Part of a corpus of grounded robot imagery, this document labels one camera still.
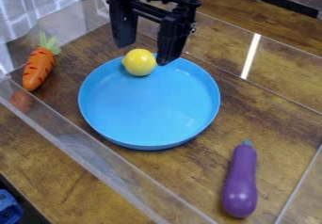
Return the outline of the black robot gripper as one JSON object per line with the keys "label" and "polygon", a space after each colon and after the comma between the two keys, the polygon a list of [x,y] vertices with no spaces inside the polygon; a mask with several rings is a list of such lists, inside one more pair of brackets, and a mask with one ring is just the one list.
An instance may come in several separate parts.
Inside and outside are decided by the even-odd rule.
{"label": "black robot gripper", "polygon": [[[171,12],[150,5],[150,2],[164,5],[175,3]],[[167,65],[182,55],[190,33],[195,30],[195,12],[202,5],[200,0],[107,0],[112,34],[118,48],[136,41],[139,16],[160,23],[158,35],[158,64]]]}

